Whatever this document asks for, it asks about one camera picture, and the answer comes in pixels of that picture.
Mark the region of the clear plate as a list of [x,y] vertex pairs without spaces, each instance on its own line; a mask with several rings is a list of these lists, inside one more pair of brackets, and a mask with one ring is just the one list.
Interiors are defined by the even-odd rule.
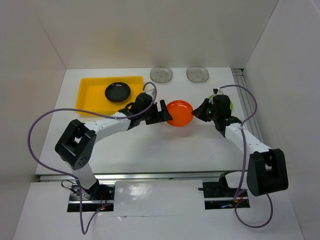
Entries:
[[155,66],[150,70],[149,76],[153,82],[165,84],[173,79],[173,71],[167,66]]
[[210,77],[207,68],[200,65],[188,67],[186,69],[186,76],[188,80],[190,80],[193,83],[206,82]]

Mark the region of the green plate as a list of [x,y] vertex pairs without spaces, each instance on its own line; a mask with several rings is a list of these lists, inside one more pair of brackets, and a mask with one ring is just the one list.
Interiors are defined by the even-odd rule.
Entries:
[[[214,96],[215,96],[215,94],[212,94],[212,95],[210,95],[210,96],[208,97],[210,103],[213,103],[213,98],[214,98]],[[229,107],[230,107],[230,110],[231,110],[231,111],[234,109],[234,106],[233,106],[233,102],[232,102],[232,101],[230,102],[230,106],[229,106]]]

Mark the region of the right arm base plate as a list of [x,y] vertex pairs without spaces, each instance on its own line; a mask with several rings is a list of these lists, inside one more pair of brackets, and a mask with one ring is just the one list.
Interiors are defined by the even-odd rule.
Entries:
[[236,188],[230,188],[227,184],[220,182],[203,182],[198,190],[203,193],[205,210],[250,208],[248,194],[242,193],[235,200]]

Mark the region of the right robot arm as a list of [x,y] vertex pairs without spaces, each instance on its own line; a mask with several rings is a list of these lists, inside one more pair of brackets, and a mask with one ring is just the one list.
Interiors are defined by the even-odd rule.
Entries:
[[245,154],[248,161],[246,184],[251,194],[257,197],[287,190],[289,180],[284,152],[259,141],[232,115],[230,106],[230,98],[218,94],[205,98],[191,114],[204,122],[213,122],[215,129]]

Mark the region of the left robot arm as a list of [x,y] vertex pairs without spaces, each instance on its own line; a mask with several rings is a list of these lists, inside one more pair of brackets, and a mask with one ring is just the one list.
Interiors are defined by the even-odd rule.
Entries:
[[126,132],[137,127],[142,121],[152,125],[173,120],[164,100],[158,110],[155,97],[151,93],[140,93],[134,102],[114,115],[106,118],[81,122],[72,120],[55,145],[55,152],[66,162],[72,174],[79,181],[81,194],[88,200],[97,197],[103,190],[89,165],[95,144],[111,135]]

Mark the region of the black plate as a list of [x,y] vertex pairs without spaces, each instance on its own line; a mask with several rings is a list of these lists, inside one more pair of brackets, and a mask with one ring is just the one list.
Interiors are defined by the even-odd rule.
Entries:
[[121,103],[129,98],[131,88],[124,82],[114,82],[106,87],[104,95],[112,103]]

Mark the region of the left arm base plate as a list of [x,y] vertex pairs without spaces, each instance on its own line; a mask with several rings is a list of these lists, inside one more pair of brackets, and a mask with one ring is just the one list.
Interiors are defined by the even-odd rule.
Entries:
[[[80,212],[80,191],[77,184],[72,184],[66,188],[70,190],[67,212]],[[82,191],[82,211],[85,213],[95,212],[113,212],[114,211],[114,197],[115,197],[115,183],[102,184],[102,189],[92,196]]]

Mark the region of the orange plate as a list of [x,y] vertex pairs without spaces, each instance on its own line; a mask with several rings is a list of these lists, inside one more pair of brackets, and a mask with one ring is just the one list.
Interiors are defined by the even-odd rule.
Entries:
[[184,100],[174,100],[166,105],[172,120],[167,123],[174,127],[184,127],[193,120],[193,107]]

